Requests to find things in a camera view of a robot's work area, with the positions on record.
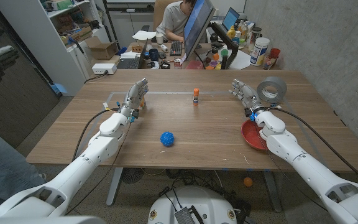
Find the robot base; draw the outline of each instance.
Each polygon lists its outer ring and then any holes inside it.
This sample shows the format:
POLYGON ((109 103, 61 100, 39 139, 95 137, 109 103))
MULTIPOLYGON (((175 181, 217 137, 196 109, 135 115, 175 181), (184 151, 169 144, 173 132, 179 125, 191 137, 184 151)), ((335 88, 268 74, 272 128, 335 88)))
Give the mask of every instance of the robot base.
MULTIPOLYGON (((203 223, 237 223, 236 215, 231 204, 216 192, 199 186, 184 186, 175 188, 178 200, 183 208, 194 206, 203 223)), ((178 200, 171 190, 167 197, 172 200, 175 208, 180 211, 178 200)), ((175 218, 175 209, 165 195, 154 202, 150 209, 148 224, 156 223, 178 223, 175 218)), ((199 223, 194 213, 191 214, 194 223, 199 223)))

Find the red bowl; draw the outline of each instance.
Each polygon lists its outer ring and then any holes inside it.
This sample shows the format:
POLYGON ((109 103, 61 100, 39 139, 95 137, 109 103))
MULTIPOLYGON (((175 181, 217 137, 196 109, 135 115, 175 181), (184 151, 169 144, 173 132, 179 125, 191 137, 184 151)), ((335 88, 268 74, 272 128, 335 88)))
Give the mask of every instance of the red bowl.
POLYGON ((259 136, 261 129, 253 121, 247 120, 241 126, 241 134, 249 146, 258 150, 266 150, 266 141, 259 136))

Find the office chair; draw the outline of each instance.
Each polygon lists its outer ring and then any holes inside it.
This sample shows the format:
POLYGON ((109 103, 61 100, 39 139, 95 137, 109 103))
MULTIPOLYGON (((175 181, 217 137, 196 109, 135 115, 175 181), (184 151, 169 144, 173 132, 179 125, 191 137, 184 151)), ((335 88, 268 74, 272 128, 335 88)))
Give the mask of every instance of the office chair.
MULTIPOLYGON (((165 8, 173 3, 180 0, 155 0, 154 3, 154 17, 153 17, 153 31, 157 30, 157 27, 161 24, 162 18, 164 17, 165 8)), ((141 30, 149 31, 150 26, 144 25, 141 30)))

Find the black hair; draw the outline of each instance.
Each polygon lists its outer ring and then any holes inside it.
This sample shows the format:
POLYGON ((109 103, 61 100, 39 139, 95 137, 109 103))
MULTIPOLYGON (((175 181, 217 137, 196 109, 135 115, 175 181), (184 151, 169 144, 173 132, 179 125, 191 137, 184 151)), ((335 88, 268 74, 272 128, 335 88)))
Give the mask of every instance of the black hair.
POLYGON ((196 4, 196 0, 185 0, 185 3, 190 3, 191 6, 194 6, 196 4))

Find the laptop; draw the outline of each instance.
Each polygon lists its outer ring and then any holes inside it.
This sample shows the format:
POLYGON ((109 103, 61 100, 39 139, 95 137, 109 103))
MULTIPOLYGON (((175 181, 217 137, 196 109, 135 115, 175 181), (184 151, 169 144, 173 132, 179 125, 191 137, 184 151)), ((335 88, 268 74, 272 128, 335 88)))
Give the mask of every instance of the laptop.
MULTIPOLYGON (((240 17, 240 14, 238 14, 232 7, 230 7, 230 9, 228 10, 226 17, 223 20, 222 24, 218 24, 220 27, 222 27, 222 29, 227 32, 229 31, 229 29, 231 28, 231 26, 233 26, 237 19, 240 17)), ((210 34, 212 34, 214 31, 212 30, 212 28, 208 28, 208 32, 210 34)))
POLYGON ((142 69, 148 41, 149 40, 147 39, 143 46, 142 53, 140 53, 140 57, 120 59, 117 65, 117 69, 142 69))

